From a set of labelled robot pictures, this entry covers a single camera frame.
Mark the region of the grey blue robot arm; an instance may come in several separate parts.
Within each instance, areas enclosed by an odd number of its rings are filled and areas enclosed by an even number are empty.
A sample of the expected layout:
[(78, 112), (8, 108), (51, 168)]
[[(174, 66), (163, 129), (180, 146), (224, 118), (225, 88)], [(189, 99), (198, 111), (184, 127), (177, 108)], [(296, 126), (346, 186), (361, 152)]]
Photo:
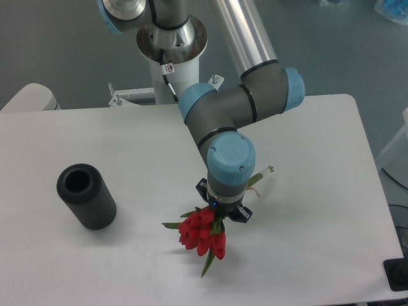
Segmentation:
[(175, 103), (207, 167), (197, 190), (221, 217), (247, 222), (242, 200), (256, 153), (239, 129), (298, 107), (305, 98), (299, 72), (283, 68), (253, 1), (210, 3), (240, 77), (232, 89), (222, 78), (199, 80), (200, 56), (208, 36), (186, 1), (99, 1), (112, 33), (136, 29), (136, 43), (148, 61), (152, 88), (112, 91), (112, 101), (152, 96), (157, 105)]

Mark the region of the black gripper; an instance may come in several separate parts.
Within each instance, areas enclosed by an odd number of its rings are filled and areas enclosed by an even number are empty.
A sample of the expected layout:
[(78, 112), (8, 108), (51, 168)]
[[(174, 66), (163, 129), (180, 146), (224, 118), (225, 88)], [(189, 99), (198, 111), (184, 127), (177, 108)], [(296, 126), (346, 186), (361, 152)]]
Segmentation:
[(253, 212), (242, 205), (245, 192), (235, 196), (221, 196), (207, 190), (207, 180), (202, 178), (196, 185), (196, 190), (203, 200), (207, 200), (208, 207), (217, 214), (229, 218), (233, 222), (248, 222)]

